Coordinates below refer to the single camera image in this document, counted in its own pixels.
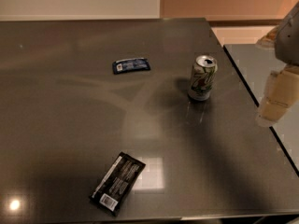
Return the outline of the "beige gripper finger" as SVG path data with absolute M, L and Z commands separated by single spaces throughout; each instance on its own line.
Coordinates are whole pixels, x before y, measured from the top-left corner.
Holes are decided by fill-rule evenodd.
M 265 48 L 265 49 L 272 49 L 275 45 L 275 40 L 278 32 L 278 27 L 274 27 L 272 30 L 270 30 L 266 35 L 264 35 L 262 38 L 260 38 L 256 45 Z
M 287 64 L 279 72 L 272 71 L 258 107 L 257 123 L 262 127 L 273 126 L 298 100 L 299 66 Z

